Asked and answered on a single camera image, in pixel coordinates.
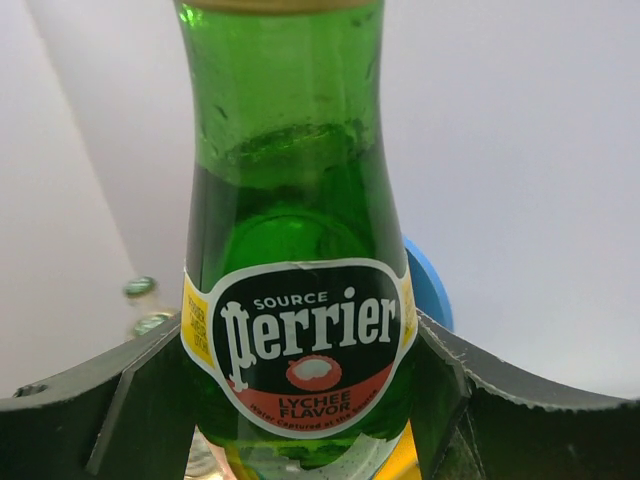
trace gold cap rim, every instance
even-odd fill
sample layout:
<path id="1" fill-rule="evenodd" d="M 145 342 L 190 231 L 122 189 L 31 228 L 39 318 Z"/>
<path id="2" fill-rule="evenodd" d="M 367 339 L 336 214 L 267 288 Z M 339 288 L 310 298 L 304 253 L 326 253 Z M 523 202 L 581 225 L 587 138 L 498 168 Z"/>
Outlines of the gold cap rim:
<path id="1" fill-rule="evenodd" d="M 230 13 L 300 14 L 362 7 L 377 0 L 178 0 L 203 10 Z"/>

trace white backdrop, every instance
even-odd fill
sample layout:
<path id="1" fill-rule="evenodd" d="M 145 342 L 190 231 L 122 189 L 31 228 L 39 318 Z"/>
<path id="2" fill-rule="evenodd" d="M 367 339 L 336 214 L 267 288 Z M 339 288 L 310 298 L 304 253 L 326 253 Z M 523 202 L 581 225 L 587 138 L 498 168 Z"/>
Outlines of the white backdrop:
<path id="1" fill-rule="evenodd" d="M 0 15 L 8 394 L 117 343 L 133 272 L 179 303 L 193 121 L 171 0 Z M 625 396 L 640 396 L 639 24 L 636 0 L 389 0 L 382 85 L 403 229 L 457 332 Z"/>

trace blue object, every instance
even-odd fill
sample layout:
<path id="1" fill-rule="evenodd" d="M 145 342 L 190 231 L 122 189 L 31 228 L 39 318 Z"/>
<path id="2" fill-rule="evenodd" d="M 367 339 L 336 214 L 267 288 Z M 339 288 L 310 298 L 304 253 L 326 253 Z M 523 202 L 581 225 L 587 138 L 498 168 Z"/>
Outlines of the blue object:
<path id="1" fill-rule="evenodd" d="M 420 248 L 407 237 L 404 237 L 404 246 L 409 257 L 416 307 L 453 332 L 453 313 L 449 296 L 435 268 Z"/>

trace perrier bottle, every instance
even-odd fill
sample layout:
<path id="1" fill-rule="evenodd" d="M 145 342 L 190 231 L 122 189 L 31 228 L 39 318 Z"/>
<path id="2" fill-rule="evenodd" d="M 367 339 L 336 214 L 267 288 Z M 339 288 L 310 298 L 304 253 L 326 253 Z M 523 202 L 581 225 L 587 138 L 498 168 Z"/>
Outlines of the perrier bottle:
<path id="1" fill-rule="evenodd" d="M 182 342 L 240 480 L 366 480 L 412 402 L 382 0 L 182 0 L 196 166 Z"/>

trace red label section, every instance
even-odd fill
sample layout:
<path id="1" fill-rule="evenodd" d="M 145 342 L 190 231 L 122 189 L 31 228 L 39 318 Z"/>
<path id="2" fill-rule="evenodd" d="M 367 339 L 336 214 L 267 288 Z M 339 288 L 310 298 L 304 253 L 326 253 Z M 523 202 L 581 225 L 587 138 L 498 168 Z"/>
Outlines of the red label section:
<path id="1" fill-rule="evenodd" d="M 271 425 L 299 432 L 321 431 L 349 421 L 366 408 L 380 394 L 392 366 L 342 390 L 278 395 L 246 389 L 236 395 L 254 415 Z"/>

